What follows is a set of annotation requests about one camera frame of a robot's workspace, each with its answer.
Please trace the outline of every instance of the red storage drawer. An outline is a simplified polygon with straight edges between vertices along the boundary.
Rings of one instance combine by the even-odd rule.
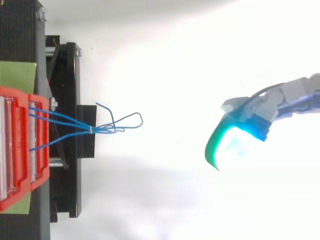
[[[31,190],[28,95],[0,86],[0,212]]]
[[[45,97],[29,94],[29,106],[41,110],[49,110],[49,100]],[[48,119],[49,114],[29,110],[33,115]],[[29,147],[42,146],[49,143],[49,122],[29,116]],[[30,153],[30,180],[31,191],[42,185],[50,175],[49,167],[49,148],[44,147]]]

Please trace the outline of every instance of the wire bundle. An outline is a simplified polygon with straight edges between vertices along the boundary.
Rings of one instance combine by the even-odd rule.
[[[110,112],[110,115],[111,115],[111,119],[112,119],[112,122],[111,123],[107,123],[107,124],[103,124],[101,126],[90,126],[86,123],[83,123],[83,122],[80,122],[78,120],[75,120],[74,118],[72,117],[69,117],[69,116],[66,116],[64,114],[61,114],[61,113],[57,113],[57,112],[54,112],[54,111],[46,111],[46,110],[42,110],[42,109],[39,109],[39,108],[36,108],[36,107],[29,107],[30,110],[34,110],[34,111],[37,111],[37,112],[41,112],[41,113],[47,113],[47,114],[51,114],[51,115],[55,115],[55,116],[58,116],[58,117],[61,117],[61,118],[64,118],[64,119],[67,119],[71,122],[74,122],[74,123],[69,123],[69,122],[64,122],[64,121],[57,121],[57,120],[53,120],[53,119],[49,119],[49,118],[46,118],[46,117],[42,117],[42,116],[38,116],[38,115],[35,115],[35,114],[31,114],[29,113],[29,116],[31,117],[34,117],[36,119],[41,119],[41,120],[44,120],[44,121],[48,121],[50,123],[54,123],[54,124],[60,124],[60,125],[65,125],[65,126],[70,126],[70,127],[75,127],[75,128],[79,128],[79,129],[83,129],[85,131],[79,131],[79,132],[74,132],[74,133],[70,133],[70,134],[67,134],[67,135],[64,135],[54,141],[51,141],[47,144],[44,144],[42,146],[38,146],[38,147],[35,147],[35,148],[31,148],[29,151],[32,152],[32,151],[36,151],[36,150],[39,150],[39,149],[42,149],[42,148],[45,148],[45,147],[48,147],[52,144],[55,144],[63,139],[66,139],[66,138],[69,138],[69,137],[73,137],[73,136],[78,136],[78,135],[84,135],[84,134],[115,134],[115,133],[118,133],[118,132],[122,132],[124,133],[126,131],[126,129],[137,129],[137,128],[140,128],[143,123],[144,123],[144,120],[141,116],[140,113],[138,112],[135,112],[135,113],[132,113],[128,116],[125,116],[117,121],[115,121],[114,119],[114,115],[112,113],[112,111],[107,108],[106,106],[103,106],[99,103],[96,103],[98,106],[108,110]],[[140,119],[141,119],[141,123],[138,125],[138,126],[116,126],[116,123],[126,119],[126,118],[129,118],[133,115],[139,115],[140,116]]]

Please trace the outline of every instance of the screw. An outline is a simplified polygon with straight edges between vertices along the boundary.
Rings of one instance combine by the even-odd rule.
[[[40,7],[39,10],[36,12],[36,18],[43,23],[46,22],[46,12],[47,9],[45,7]]]
[[[57,107],[58,107],[58,103],[56,102],[55,98],[52,97],[50,99],[50,109],[51,109],[51,111],[54,112]]]
[[[82,49],[81,49],[81,48],[76,48],[76,49],[75,49],[75,55],[76,55],[78,58],[81,58],[81,57],[82,57]]]

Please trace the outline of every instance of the robotic arm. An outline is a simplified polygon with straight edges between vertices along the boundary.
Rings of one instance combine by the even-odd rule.
[[[221,108],[226,114],[205,149],[206,160],[217,169],[216,151],[230,128],[237,127],[265,141],[274,121],[293,113],[320,113],[320,73],[267,87],[252,97],[228,99]]]

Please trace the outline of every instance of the white wall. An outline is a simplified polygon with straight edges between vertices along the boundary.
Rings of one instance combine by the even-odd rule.
[[[319,239],[318,115],[274,124],[267,168],[218,172],[204,158],[226,99],[320,71],[316,1],[41,2],[46,34],[83,50],[82,104],[145,121],[96,137],[82,214],[60,214],[53,240]],[[110,119],[98,110],[97,124]]]

